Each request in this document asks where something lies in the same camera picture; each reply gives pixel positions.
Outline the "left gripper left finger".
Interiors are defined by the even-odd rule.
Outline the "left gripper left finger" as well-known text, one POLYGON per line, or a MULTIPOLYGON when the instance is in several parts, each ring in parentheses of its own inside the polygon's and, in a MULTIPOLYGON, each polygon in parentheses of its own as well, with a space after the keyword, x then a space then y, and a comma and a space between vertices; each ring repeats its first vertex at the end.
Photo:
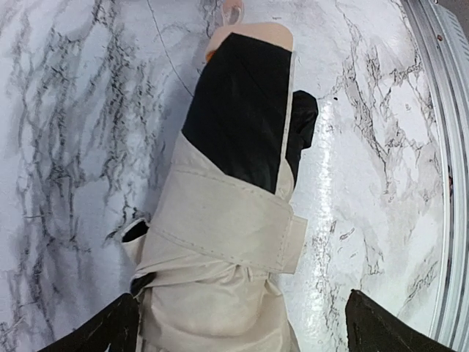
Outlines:
POLYGON ((75 331, 40 352, 101 352, 136 350, 139 304, 124 293, 75 331))

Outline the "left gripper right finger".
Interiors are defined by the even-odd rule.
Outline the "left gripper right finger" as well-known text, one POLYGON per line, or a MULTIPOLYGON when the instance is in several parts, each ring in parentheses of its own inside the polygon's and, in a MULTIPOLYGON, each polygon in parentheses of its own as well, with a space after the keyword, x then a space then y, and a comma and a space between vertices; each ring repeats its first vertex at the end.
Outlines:
POLYGON ((352 290, 345 307, 352 352, 453 352, 403 323, 366 294, 352 290))

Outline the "beige folding umbrella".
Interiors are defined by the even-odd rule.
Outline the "beige folding umbrella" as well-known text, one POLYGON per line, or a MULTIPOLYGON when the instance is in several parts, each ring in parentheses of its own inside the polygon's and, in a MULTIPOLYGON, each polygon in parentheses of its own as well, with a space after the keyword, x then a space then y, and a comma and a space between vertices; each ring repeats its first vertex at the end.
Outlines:
POLYGON ((151 221, 122 235, 136 264, 137 351, 297 351, 272 277, 307 222, 290 205, 316 99, 292 89, 293 39, 225 1, 151 221))

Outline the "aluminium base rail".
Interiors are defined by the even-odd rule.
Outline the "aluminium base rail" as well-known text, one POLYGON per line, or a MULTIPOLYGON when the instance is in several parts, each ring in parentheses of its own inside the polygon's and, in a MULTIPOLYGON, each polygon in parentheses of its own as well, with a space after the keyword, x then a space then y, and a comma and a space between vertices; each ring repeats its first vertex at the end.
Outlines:
POLYGON ((443 176, 443 248, 430 334, 468 350, 468 39, 437 1, 403 1, 437 120, 443 176))

